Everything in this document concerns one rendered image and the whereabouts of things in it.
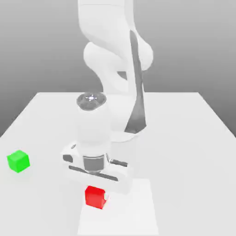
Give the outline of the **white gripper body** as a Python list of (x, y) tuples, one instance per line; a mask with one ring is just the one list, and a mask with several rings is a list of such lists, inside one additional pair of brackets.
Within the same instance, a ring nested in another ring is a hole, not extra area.
[(84, 186), (92, 186), (103, 189), (106, 192), (115, 192), (127, 194), (132, 188), (132, 176), (123, 175), (120, 172), (114, 172), (114, 175), (108, 173), (88, 173), (85, 170), (69, 165), (66, 168), (68, 178), (78, 181)]

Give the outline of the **small red cube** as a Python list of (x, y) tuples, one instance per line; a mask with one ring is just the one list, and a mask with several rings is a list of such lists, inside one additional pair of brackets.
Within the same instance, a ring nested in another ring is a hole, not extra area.
[(104, 189), (88, 186), (85, 190), (85, 203), (88, 206), (103, 209), (107, 201), (104, 200)]

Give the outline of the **small green cube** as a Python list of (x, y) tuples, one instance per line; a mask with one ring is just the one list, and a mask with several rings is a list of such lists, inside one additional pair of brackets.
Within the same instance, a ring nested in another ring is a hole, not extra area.
[(20, 173), (30, 166), (28, 154), (21, 150), (17, 150), (14, 153), (8, 155), (7, 161), (10, 169), (15, 171), (16, 173)]

